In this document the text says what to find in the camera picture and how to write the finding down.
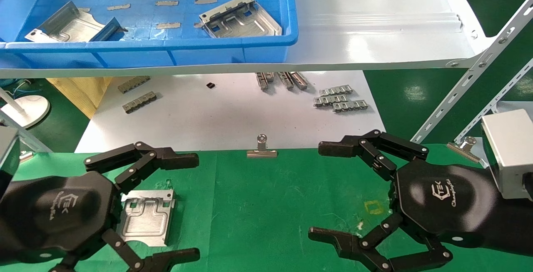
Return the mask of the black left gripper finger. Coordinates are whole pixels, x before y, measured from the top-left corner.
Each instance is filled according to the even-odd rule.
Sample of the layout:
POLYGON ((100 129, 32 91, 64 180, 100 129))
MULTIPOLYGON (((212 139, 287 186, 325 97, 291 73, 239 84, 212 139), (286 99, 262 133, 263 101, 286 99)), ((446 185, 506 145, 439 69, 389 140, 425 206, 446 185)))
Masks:
POLYGON ((101 239, 128 265, 128 272, 169 272, 175 265, 200 259, 200 250, 197 248, 154 253, 141 259, 112 229, 105 230, 101 239))
POLYGON ((115 177, 115 187, 120 193, 129 193, 158 169, 173 171, 198 167, 199 156, 177 154, 171 147, 152 147, 136 142, 88 157, 84 164, 86 171, 101 175, 127 167, 115 177))

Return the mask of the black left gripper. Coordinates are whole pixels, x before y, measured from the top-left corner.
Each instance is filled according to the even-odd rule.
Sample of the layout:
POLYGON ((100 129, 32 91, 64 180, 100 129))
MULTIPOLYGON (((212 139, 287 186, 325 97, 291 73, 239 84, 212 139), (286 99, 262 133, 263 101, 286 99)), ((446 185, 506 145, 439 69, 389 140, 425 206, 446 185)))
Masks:
POLYGON ((120 199, 97 172, 11 182, 2 197, 2 262, 88 259, 118 224, 120 199))

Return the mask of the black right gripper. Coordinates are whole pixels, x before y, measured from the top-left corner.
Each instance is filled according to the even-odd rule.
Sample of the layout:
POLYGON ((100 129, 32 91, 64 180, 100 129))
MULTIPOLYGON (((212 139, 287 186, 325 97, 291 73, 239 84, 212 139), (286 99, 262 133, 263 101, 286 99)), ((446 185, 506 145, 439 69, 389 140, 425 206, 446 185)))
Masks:
POLYGON ((399 209, 428 248, 390 259, 377 251, 379 244, 406 225, 401 214, 390 215, 363 238, 310 227, 308 237, 333 245, 338 257, 358 261, 370 272, 422 272, 445 266, 453 259, 440 240, 457 246, 482 246, 487 241, 486 224, 501 196, 488 171, 428 163, 423 161, 428 157, 427 147, 379 130, 345 135, 339 142, 322 141, 318 153, 359 157, 385 181, 395 179, 399 209), (397 170, 384 153, 409 163, 397 170))

